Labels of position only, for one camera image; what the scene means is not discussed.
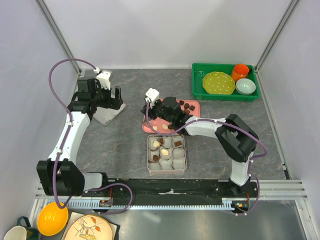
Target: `mug handle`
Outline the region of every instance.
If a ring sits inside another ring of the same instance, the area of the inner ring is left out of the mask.
[[[21,223],[22,219],[24,219],[26,227],[30,228],[31,224],[29,222],[29,219],[26,216],[19,217],[18,220],[16,221],[16,225],[17,226],[22,226],[22,223]]]

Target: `yellow plate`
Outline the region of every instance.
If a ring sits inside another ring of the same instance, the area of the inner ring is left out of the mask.
[[[205,75],[202,86],[208,94],[230,95],[236,89],[235,81],[231,76],[221,71],[213,71]]]
[[[64,229],[68,221],[68,209],[58,208],[55,202],[52,202],[45,206],[39,216],[37,221],[38,230],[41,234],[45,236],[53,236]]]
[[[109,222],[97,215],[88,214],[76,220],[69,228],[64,240],[112,240]]]

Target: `cup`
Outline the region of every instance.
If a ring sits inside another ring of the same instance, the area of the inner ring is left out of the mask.
[[[245,64],[237,64],[234,66],[231,78],[237,82],[239,79],[244,79],[249,73],[249,67]]]
[[[11,228],[3,240],[38,240],[38,230],[31,227],[29,219],[26,216],[21,216],[16,221],[16,226]]]

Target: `decorative plate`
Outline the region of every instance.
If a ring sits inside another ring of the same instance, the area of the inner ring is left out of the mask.
[[[113,232],[108,221],[97,215],[84,215],[76,220],[64,240],[112,240]]]
[[[202,86],[208,94],[230,95],[236,89],[235,81],[231,76],[221,71],[213,71],[205,75]]]

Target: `white bowl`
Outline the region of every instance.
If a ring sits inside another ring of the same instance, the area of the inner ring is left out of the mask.
[[[235,89],[241,95],[250,95],[256,88],[256,84],[248,78],[241,78],[235,83]]]

